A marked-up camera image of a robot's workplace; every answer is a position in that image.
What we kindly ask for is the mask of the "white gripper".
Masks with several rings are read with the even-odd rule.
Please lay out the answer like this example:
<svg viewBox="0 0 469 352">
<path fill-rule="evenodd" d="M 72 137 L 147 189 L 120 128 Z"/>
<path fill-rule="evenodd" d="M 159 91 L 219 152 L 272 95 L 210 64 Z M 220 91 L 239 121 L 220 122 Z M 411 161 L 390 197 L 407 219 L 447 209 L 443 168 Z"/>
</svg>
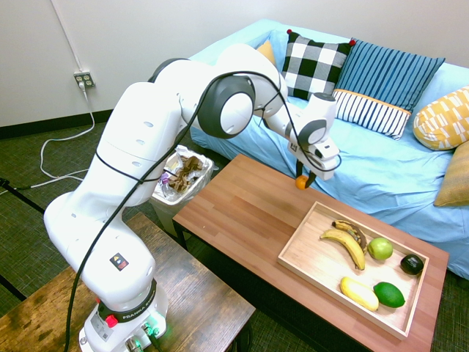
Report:
<svg viewBox="0 0 469 352">
<path fill-rule="evenodd" d="M 323 142 L 310 144 L 306 147 L 290 142 L 288 151 L 296 157 L 296 178 L 303 175 L 304 167 L 309 170 L 306 181 L 307 188 L 311 186 L 316 177 L 322 180 L 329 180 L 333 177 L 334 170 L 337 168 L 337 146 L 332 138 L 328 137 Z"/>
</svg>

